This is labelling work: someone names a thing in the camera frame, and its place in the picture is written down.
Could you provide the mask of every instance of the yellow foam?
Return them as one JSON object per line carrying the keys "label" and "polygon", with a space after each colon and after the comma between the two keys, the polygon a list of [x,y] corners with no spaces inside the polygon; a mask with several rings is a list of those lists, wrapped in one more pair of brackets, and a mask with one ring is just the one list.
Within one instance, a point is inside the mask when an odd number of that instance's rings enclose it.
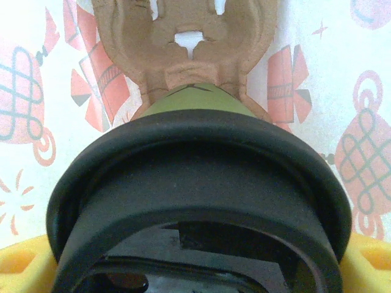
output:
{"label": "yellow foam", "polygon": [[[353,233],[340,269],[345,293],[391,292],[391,244]],[[55,272],[46,235],[0,250],[1,293],[49,293]]]}

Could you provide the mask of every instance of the brown cardboard cutout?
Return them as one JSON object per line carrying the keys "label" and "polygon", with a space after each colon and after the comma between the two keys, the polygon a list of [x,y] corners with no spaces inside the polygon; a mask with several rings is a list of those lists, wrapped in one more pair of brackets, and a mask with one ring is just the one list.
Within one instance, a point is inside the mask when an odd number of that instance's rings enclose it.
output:
{"label": "brown cardboard cutout", "polygon": [[[114,64],[140,87],[142,106],[183,84],[208,82],[237,97],[256,116],[271,121],[246,95],[247,74],[272,41],[277,0],[227,0],[218,15],[214,0],[92,0],[103,46]],[[188,59],[175,34],[202,31],[206,41]]]}

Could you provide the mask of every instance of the wrapping paper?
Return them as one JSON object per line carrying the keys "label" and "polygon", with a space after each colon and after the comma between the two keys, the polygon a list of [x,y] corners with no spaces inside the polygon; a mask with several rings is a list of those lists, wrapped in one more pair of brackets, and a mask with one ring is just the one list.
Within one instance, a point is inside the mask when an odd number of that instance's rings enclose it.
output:
{"label": "wrapping paper", "polygon": [[[2,248],[45,234],[57,180],[88,144],[128,122],[141,99],[105,54],[89,0],[0,8]],[[354,231],[388,242],[390,45],[390,0],[280,0],[274,40],[247,85],[276,125],[330,164]]]}

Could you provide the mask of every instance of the patterned paper background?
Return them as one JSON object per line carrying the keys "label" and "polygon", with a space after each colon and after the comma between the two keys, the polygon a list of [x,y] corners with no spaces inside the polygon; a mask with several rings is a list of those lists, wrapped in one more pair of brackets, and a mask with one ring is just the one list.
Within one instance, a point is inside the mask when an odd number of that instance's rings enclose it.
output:
{"label": "patterned paper background", "polygon": [[[141,99],[105,54],[89,0],[0,8],[2,248],[45,233],[61,174],[89,143],[128,122]],[[391,0],[280,0],[274,41],[248,78],[249,96],[274,123],[330,164],[354,230],[388,242],[390,46]]]}

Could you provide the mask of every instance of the yellow object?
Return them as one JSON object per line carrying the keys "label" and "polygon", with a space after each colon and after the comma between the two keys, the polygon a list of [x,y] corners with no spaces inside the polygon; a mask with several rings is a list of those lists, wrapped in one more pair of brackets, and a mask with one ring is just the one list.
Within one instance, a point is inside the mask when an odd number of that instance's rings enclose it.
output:
{"label": "yellow object", "polygon": [[[345,293],[391,293],[391,244],[352,233],[340,268]],[[50,293],[55,272],[46,235],[0,250],[1,293]]]}

